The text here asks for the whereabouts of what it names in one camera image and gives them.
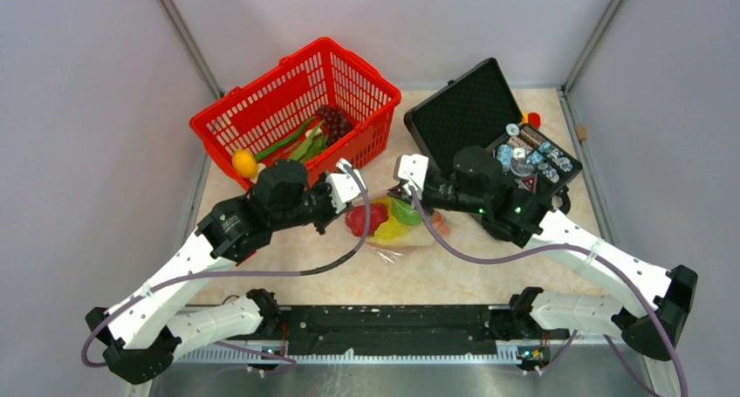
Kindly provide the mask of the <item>red toy bell pepper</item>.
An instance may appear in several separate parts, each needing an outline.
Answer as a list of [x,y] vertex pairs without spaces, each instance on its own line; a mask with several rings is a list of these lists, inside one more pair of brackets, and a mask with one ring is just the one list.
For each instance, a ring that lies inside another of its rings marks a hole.
[[[388,220],[387,206],[381,202],[372,202],[370,205],[369,229],[367,234],[372,236],[374,232]],[[350,232],[361,237],[365,232],[367,213],[365,207],[358,207],[345,214],[345,225]]]

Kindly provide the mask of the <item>orange toy carrot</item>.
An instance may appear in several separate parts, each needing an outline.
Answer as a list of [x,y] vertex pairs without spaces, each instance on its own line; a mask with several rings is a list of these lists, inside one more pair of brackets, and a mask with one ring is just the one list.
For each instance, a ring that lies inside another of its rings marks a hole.
[[445,217],[438,211],[436,211],[431,217],[430,221],[434,230],[442,237],[446,237],[450,234],[451,228],[445,219]]

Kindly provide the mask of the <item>green toy round fruit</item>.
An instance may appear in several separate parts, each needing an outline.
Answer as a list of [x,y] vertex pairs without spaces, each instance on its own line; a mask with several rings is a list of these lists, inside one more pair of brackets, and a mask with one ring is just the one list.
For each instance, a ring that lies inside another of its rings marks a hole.
[[408,227],[422,223],[421,216],[413,206],[397,198],[391,200],[391,214],[399,223]]

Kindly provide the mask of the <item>clear zip top bag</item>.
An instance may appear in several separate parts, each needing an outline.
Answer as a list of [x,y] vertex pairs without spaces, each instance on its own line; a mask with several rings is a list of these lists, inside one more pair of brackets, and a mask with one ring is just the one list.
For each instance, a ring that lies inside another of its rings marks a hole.
[[[380,258],[395,263],[408,253],[437,243],[412,205],[388,194],[370,196],[371,221],[365,244]],[[344,214],[343,223],[353,236],[361,238],[365,227],[365,204],[360,198]],[[442,237],[451,232],[447,219],[438,211],[428,216]]]

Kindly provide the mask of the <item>yellow toy corn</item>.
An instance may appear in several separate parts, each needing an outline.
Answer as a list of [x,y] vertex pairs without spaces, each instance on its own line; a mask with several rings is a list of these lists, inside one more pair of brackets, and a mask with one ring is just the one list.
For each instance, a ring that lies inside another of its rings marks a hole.
[[371,243],[391,247],[416,247],[427,245],[431,237],[427,230],[419,225],[408,227],[395,218],[384,222],[369,238]]

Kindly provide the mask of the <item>black poker chip case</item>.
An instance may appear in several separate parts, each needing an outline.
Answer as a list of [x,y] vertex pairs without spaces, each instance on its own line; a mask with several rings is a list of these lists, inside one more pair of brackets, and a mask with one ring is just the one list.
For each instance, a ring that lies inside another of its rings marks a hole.
[[409,109],[404,123],[443,176],[453,174],[453,158],[465,147],[483,147],[493,156],[521,147],[537,177],[533,191],[567,200],[582,163],[523,117],[497,60],[488,58]]

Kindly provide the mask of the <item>green toy chili pepper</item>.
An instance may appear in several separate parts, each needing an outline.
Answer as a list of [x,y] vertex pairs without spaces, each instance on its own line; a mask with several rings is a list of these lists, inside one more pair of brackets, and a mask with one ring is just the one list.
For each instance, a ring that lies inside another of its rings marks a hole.
[[312,116],[311,118],[306,120],[300,127],[294,130],[292,133],[286,135],[282,140],[275,141],[274,143],[269,145],[267,148],[256,153],[255,160],[257,162],[263,161],[264,159],[268,158],[271,154],[274,154],[275,152],[277,152],[280,148],[286,147],[287,145],[297,140],[307,130],[308,126],[310,126],[311,123],[315,119],[316,119],[316,116]]

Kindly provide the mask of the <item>red plastic shopping basket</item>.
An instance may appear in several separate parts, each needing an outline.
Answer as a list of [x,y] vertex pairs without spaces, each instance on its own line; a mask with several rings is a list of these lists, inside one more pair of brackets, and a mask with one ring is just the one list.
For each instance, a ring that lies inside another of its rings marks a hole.
[[[309,180],[333,171],[341,158],[362,168],[385,150],[400,103],[400,90],[365,59],[322,37],[282,58],[248,85],[232,89],[196,114],[189,126],[215,165],[248,190],[252,182],[237,175],[231,164],[235,150],[255,155],[316,116],[321,106],[338,106],[353,130],[305,164]],[[293,143],[263,164],[285,157]]]

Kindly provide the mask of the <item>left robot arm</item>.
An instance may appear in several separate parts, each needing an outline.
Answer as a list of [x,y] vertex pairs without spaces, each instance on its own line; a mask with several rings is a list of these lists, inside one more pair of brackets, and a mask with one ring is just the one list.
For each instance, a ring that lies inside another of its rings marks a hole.
[[274,162],[245,194],[217,203],[139,289],[116,305],[86,314],[90,332],[80,351],[82,363],[93,365],[89,347],[100,342],[101,365],[139,385],[198,348],[238,335],[274,336],[279,309],[268,291],[251,291],[197,312],[185,312],[185,307],[210,280],[237,276],[238,265],[267,246],[276,232],[311,225],[324,234],[355,199],[366,197],[360,172],[346,160],[314,183],[302,163]]

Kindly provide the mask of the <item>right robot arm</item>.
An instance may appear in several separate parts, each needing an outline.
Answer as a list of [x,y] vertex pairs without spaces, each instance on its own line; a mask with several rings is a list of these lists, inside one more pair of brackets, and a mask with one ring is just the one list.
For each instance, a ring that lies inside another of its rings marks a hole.
[[438,209],[477,215],[491,236],[516,244],[511,261],[544,254],[603,290],[602,297],[524,291],[511,314],[518,335],[534,338],[543,330],[568,329],[619,336],[650,359],[676,360],[698,281],[689,267],[651,264],[581,228],[546,199],[519,187],[482,147],[460,150],[451,175],[430,167],[427,156],[404,154],[394,177],[394,195],[422,218]]

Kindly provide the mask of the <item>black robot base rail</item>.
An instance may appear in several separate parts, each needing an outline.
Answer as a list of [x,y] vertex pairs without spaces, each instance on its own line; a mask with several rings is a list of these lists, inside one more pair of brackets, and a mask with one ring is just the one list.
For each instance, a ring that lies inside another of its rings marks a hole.
[[492,355],[498,343],[565,339],[501,305],[295,305],[283,307],[247,340],[272,340],[296,356]]

